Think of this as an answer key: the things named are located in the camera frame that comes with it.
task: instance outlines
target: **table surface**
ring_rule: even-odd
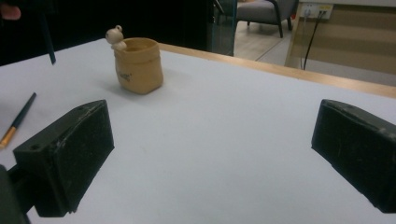
[[[147,95],[120,87],[104,39],[56,52],[54,66],[45,55],[0,67],[0,134],[37,93],[0,151],[8,169],[13,148],[72,108],[108,104],[115,149],[78,211],[32,209],[32,223],[395,223],[311,149],[322,99],[396,123],[394,88],[166,45],[161,55],[164,83]]]

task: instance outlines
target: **black object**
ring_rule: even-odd
[[[25,213],[32,206],[41,217],[76,212],[113,148],[106,101],[71,110],[14,149],[17,165],[8,176],[0,167],[0,187],[8,191],[0,202],[10,206],[0,206],[0,223],[28,223]]]
[[[213,0],[213,4],[215,5],[215,7],[218,9],[218,11],[219,11],[221,14],[225,14],[225,11],[224,11],[224,9],[222,8],[221,3],[219,2],[219,0]]]
[[[304,66],[302,67],[303,70],[305,70],[305,67],[306,67],[306,61],[308,60],[309,51],[311,50],[312,42],[314,41],[315,32],[317,31],[320,20],[324,16],[325,13],[326,13],[325,11],[320,11],[318,14],[318,17],[315,21],[314,33],[312,33],[312,35],[311,35],[311,40],[309,41],[309,44],[308,44],[308,50],[306,51],[306,54],[305,54]]]
[[[323,100],[312,148],[383,213],[396,212],[396,126],[353,105]]]
[[[26,116],[27,112],[29,111],[30,106],[32,105],[33,101],[35,100],[35,92],[33,92],[32,96],[26,102],[20,113],[17,117],[12,121],[11,126],[8,128],[6,134],[4,134],[3,138],[0,141],[0,148],[6,147],[9,141],[11,140],[14,133],[20,127],[24,117]]]
[[[27,10],[37,14],[40,21],[41,32],[44,36],[47,53],[52,64],[55,64],[55,52],[50,38],[50,30],[47,25],[45,14],[53,14],[58,12],[58,4],[56,0],[0,0],[12,6],[17,6],[21,10]]]

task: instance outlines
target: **toy figure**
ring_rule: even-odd
[[[109,29],[106,32],[106,40],[107,43],[111,44],[112,49],[126,49],[126,44],[123,42],[123,34],[122,27],[120,25],[116,25],[115,28]]]

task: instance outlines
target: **gray chair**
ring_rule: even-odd
[[[257,0],[241,4],[236,11],[235,26],[239,21],[273,24],[279,27],[280,37],[283,38],[283,20],[288,20],[291,30],[291,14],[295,12],[298,0]]]

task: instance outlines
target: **person's finger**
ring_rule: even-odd
[[[0,3],[0,13],[4,20],[18,20],[21,17],[21,11],[18,7]]]

